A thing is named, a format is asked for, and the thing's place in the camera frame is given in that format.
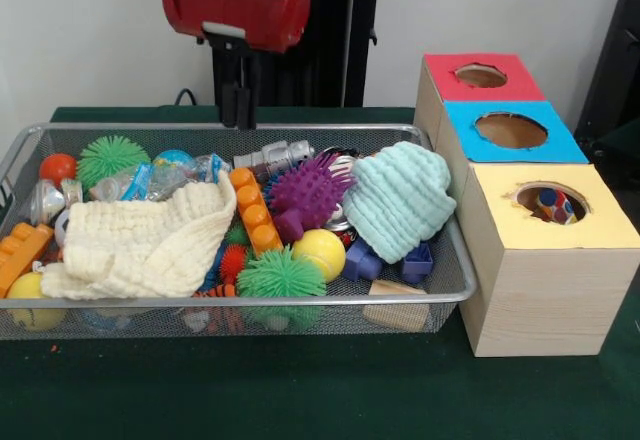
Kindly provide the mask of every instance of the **metal basket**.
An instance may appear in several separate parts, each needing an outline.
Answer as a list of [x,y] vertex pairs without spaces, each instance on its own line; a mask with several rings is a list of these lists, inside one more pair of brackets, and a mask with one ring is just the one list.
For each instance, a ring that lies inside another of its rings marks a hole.
[[[86,145],[104,135],[127,136],[142,145],[152,158],[164,150],[180,148],[192,155],[216,152],[230,159],[278,140],[309,140],[316,151],[338,145],[355,147],[365,154],[402,140],[430,148],[420,130],[408,125],[261,125],[255,131],[229,130],[206,124],[37,125],[18,136],[0,164],[0,182],[7,196],[2,212],[4,219],[0,216],[1,237],[8,235],[16,223],[28,218],[29,198],[38,180],[40,163],[46,156],[56,152],[78,156]],[[378,317],[387,316],[386,320],[412,315],[417,309],[422,312],[428,309],[423,331],[437,332],[456,304],[473,294],[476,279],[455,218],[430,241],[430,246],[435,267],[420,285],[426,295],[369,296],[368,282],[339,278],[329,284],[326,297],[157,298],[93,302],[0,299],[0,339],[401,331],[369,322],[363,315],[363,308],[377,308]],[[386,267],[381,279],[399,282],[397,268]],[[55,328],[40,332],[25,328],[24,324],[30,321],[42,325],[42,319],[51,315],[48,310],[61,308],[67,310],[66,316]],[[17,323],[10,310],[16,310],[13,313],[18,318]],[[256,321],[269,318],[269,315],[274,318],[290,315],[309,321],[289,325]]]

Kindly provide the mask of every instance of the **red box top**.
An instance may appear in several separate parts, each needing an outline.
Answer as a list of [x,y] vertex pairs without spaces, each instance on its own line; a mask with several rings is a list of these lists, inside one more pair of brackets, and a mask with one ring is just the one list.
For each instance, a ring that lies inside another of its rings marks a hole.
[[425,55],[444,101],[537,102],[545,96],[517,55],[468,53]]

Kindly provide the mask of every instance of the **orange building block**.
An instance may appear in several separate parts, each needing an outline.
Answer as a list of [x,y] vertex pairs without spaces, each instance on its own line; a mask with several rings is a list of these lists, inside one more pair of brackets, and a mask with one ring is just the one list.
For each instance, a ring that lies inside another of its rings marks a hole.
[[238,212],[256,256],[267,250],[281,250],[282,241],[251,170],[236,168],[229,178],[238,197]]
[[13,282],[31,270],[31,264],[42,256],[51,243],[53,229],[46,225],[33,228],[19,223],[11,235],[0,242],[0,298],[7,296]]

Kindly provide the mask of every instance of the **wooden block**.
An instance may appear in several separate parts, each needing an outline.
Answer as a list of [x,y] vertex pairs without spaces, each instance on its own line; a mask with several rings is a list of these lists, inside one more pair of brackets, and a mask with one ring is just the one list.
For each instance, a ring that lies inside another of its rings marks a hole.
[[[424,290],[387,280],[374,280],[369,295],[426,295]],[[371,323],[406,332],[422,332],[429,316],[429,304],[366,305],[362,310]]]
[[469,163],[576,163],[587,159],[549,102],[445,102],[436,152],[462,199]]
[[543,101],[544,95],[516,55],[425,55],[413,124],[437,148],[444,102]]
[[[533,216],[540,187],[571,195],[581,219]],[[599,353],[640,237],[593,166],[473,164],[458,220],[479,280],[460,306],[476,356]]]

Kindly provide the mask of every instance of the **light blue knitted cloth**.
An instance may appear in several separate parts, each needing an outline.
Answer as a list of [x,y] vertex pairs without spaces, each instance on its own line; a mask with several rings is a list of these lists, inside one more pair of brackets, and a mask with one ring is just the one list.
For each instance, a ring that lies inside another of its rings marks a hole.
[[409,142],[356,161],[356,184],[344,195],[347,220],[387,263],[402,260],[433,237],[456,208],[447,196],[444,159]]

